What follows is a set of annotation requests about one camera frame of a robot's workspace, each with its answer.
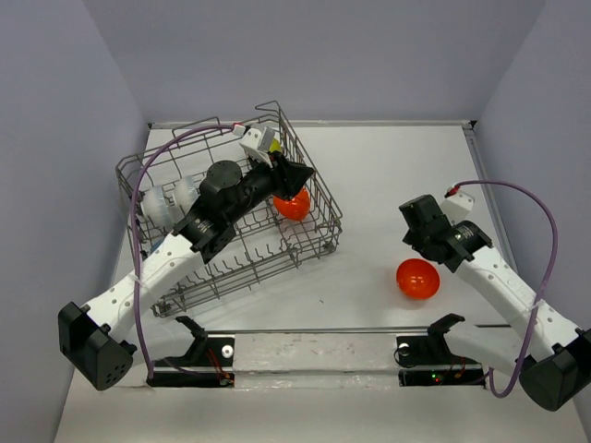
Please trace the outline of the orange bowl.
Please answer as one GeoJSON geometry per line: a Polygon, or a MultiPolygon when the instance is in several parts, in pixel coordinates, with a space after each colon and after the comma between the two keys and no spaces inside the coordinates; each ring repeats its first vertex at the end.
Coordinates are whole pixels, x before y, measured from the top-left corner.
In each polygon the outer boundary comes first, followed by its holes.
{"type": "Polygon", "coordinates": [[[308,191],[305,188],[302,188],[289,200],[274,197],[273,205],[286,219],[301,222],[307,217],[310,211],[311,202],[308,191]]]}
{"type": "Polygon", "coordinates": [[[440,289],[439,273],[424,259],[403,261],[396,270],[395,278],[401,292],[415,300],[427,300],[440,289]]]}

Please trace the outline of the lime green bowl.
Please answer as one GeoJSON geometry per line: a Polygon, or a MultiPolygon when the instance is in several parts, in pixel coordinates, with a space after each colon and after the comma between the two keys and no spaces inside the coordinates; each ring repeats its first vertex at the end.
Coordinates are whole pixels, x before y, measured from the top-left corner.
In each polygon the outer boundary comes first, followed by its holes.
{"type": "Polygon", "coordinates": [[[280,151],[281,144],[275,139],[271,144],[270,152],[280,151]]]}

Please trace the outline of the grey wire dish rack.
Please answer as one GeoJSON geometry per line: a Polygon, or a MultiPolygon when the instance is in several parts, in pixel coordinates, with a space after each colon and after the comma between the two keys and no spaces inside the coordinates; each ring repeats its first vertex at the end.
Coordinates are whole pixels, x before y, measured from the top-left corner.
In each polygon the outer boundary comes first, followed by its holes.
{"type": "MultiPolygon", "coordinates": [[[[137,214],[134,226],[143,256],[167,235],[165,222],[177,222],[185,214],[175,202],[177,184],[188,186],[194,196],[207,169],[222,160],[236,162],[244,173],[250,170],[237,136],[214,129],[219,121],[212,117],[185,125],[152,125],[149,146],[116,165],[123,202],[130,201],[135,188],[147,193],[156,187],[159,204],[169,209],[156,218],[137,214]]],[[[203,269],[189,273],[152,306],[153,315],[175,317],[334,252],[342,232],[342,212],[320,174],[311,176],[305,189],[310,208],[303,220],[288,219],[267,198],[236,223],[235,238],[220,254],[203,269]]]]}

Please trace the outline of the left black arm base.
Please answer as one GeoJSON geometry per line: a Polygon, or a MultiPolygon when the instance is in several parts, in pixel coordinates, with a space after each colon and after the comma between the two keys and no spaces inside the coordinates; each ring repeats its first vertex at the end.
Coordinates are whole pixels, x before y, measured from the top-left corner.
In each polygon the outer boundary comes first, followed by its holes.
{"type": "Polygon", "coordinates": [[[176,317],[174,325],[188,335],[174,335],[156,345],[163,356],[153,361],[152,376],[146,383],[154,388],[231,388],[235,383],[235,338],[210,335],[188,316],[176,317]]]}

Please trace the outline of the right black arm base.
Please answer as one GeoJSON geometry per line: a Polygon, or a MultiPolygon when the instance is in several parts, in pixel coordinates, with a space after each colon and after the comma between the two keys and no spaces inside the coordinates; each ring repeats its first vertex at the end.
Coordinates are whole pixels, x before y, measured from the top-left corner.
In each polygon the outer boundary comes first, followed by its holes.
{"type": "Polygon", "coordinates": [[[418,335],[402,335],[396,338],[392,353],[401,368],[399,381],[402,386],[480,386],[486,387],[483,366],[470,358],[453,354],[445,341],[445,335],[464,317],[448,314],[429,325],[418,335]]]}

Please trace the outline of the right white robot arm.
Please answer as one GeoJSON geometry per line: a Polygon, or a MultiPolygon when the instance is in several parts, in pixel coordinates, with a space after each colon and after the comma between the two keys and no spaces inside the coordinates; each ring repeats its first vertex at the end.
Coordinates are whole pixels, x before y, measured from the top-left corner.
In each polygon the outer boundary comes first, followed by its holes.
{"type": "Polygon", "coordinates": [[[590,383],[590,332],[536,298],[491,239],[466,219],[472,205],[468,197],[438,203],[432,195],[405,202],[399,208],[407,224],[403,241],[476,290],[510,331],[487,332],[449,314],[429,326],[427,355],[437,362],[467,357],[516,375],[535,404],[556,412],[590,383]]]}

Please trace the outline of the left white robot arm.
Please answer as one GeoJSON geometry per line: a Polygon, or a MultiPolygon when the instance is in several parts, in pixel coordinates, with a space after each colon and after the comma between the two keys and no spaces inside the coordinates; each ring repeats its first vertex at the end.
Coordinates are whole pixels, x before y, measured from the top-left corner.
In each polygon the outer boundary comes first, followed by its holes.
{"type": "Polygon", "coordinates": [[[199,185],[187,215],[147,257],[104,293],[58,313],[63,356],[98,391],[118,383],[145,352],[143,337],[129,341],[142,314],[190,272],[216,257],[235,237],[235,224],[269,197],[294,198],[315,173],[275,151],[268,162],[252,161],[247,173],[233,161],[215,162],[199,185]]]}

